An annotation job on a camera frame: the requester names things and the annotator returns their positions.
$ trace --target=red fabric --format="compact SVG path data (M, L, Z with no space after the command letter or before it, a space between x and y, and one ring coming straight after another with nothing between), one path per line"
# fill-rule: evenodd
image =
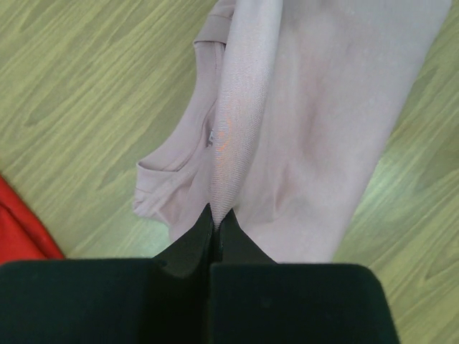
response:
M0 264L64 255L39 219L0 177Z

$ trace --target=black object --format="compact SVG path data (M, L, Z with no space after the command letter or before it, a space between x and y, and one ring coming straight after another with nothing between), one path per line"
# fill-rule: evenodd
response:
M209 206L153 259L0 267L0 343L398 342L368 269L276 264Z

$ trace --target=folded cloth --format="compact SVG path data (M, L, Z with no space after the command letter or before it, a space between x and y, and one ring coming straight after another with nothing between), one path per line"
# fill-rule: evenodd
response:
M175 240L205 204L216 225L233 208L275 261L330 261L450 3L218 1L190 104L138 164L134 211Z
M39 219L0 177L0 264L64 255Z

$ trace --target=pink shirt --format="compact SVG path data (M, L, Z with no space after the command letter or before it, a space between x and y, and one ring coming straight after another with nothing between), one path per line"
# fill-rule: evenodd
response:
M277 262L328 262L450 0L220 0L194 41L197 82L138 163L134 211L172 240L234 208Z

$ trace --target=wooden floor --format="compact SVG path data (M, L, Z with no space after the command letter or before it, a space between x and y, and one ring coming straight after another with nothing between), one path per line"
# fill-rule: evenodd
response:
M69 257L150 257L136 161L177 124L214 0L1 0L0 173ZM459 343L459 0L337 262L371 267L404 343Z

